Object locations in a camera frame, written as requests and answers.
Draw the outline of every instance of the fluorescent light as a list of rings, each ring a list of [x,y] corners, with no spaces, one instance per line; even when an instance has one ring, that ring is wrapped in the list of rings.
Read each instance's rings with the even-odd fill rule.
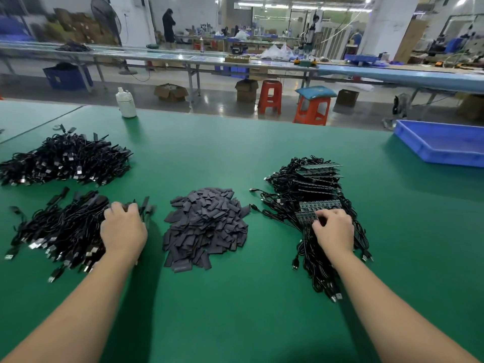
[[[268,9],[289,9],[289,5],[281,5],[281,4],[277,4],[277,5],[267,4],[266,7]]]
[[[252,2],[239,2],[239,6],[252,6],[253,8],[261,8],[264,4],[253,4]]]
[[[293,5],[293,9],[295,10],[317,10],[317,6],[305,6],[305,5]]]
[[[466,1],[467,0],[459,0],[459,1],[457,1],[456,7],[464,5],[466,3]]]
[[[345,9],[345,8],[327,8],[323,6],[321,10],[327,10],[327,11],[349,11],[349,12],[371,12],[372,9]]]

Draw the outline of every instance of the red plastic stool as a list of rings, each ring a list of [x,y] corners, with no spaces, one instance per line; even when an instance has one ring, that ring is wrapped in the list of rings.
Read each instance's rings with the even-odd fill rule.
[[[297,89],[296,92],[299,93],[299,104],[293,123],[299,122],[306,125],[326,126],[331,98],[336,97],[337,94],[324,86],[301,88]],[[309,101],[309,107],[306,111],[302,110],[305,99]],[[324,114],[318,112],[321,103],[326,103],[326,112]]]
[[[269,95],[269,89],[274,89],[274,94]],[[277,108],[277,113],[281,114],[282,84],[278,80],[264,80],[260,89],[259,104],[257,110],[259,113],[266,113],[267,107]]]

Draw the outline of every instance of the hand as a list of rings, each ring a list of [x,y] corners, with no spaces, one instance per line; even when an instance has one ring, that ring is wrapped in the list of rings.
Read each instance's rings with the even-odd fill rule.
[[[104,210],[105,220],[101,223],[101,238],[106,254],[119,255],[134,266],[148,238],[145,224],[139,217],[138,205],[130,204],[124,211],[119,202],[113,202]]]
[[[315,220],[313,230],[330,261],[334,264],[340,256],[353,254],[355,228],[351,217],[343,209],[318,210],[316,215],[327,220],[325,226]]]

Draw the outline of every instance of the stool with blue cushion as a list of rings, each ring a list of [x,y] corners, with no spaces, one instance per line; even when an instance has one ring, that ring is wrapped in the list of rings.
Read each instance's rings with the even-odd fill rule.
[[[293,123],[298,122],[307,125],[326,125],[331,98],[335,98],[338,95],[331,89],[322,85],[300,88],[297,89],[296,92],[299,93],[299,104]],[[301,109],[305,99],[309,101],[307,111]],[[320,103],[326,103],[326,113],[324,115],[318,112]]]

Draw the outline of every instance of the concrete floor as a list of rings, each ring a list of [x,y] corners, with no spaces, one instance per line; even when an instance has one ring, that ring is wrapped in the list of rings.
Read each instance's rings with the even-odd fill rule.
[[[169,103],[160,101],[154,96],[154,86],[173,83],[188,88],[188,74],[180,71],[148,72],[144,68],[136,69],[137,75],[119,75],[116,67],[102,67],[107,83],[104,89],[100,83],[99,74],[94,66],[89,72],[94,81],[92,93],[87,91],[57,91],[53,90],[44,76],[42,68],[53,66],[52,62],[33,60],[12,60],[12,66],[19,75],[18,79],[6,75],[7,69],[0,64],[0,94],[7,99],[26,99],[43,102],[80,103],[94,105],[116,105],[115,94],[118,86],[132,92],[137,108],[154,109],[162,111],[175,111],[185,113],[201,113],[221,115],[226,117],[241,117],[249,119],[269,119],[281,122],[292,122],[297,108],[298,94],[294,91],[300,87],[299,79],[282,79],[283,99],[281,115],[268,109],[265,115],[257,113],[255,103],[237,102],[235,83],[236,78],[203,73],[200,75],[201,97],[195,97],[190,106],[188,102]],[[411,94],[412,89],[401,87],[384,87],[375,85],[373,88],[365,85],[359,88],[354,84],[312,82],[311,85],[324,85],[336,92],[342,88],[360,91],[358,101],[354,108],[335,105],[331,100],[330,113],[327,125],[338,127],[351,127],[369,130],[384,130],[381,120],[392,118],[391,108],[395,95],[400,93]],[[430,105],[425,116],[422,115],[427,103],[429,93],[419,93],[415,98],[409,113],[409,119],[421,119],[430,122],[446,122],[459,124],[476,124],[467,122],[455,115],[459,101],[453,97],[445,98]],[[445,96],[438,95],[436,100]]]

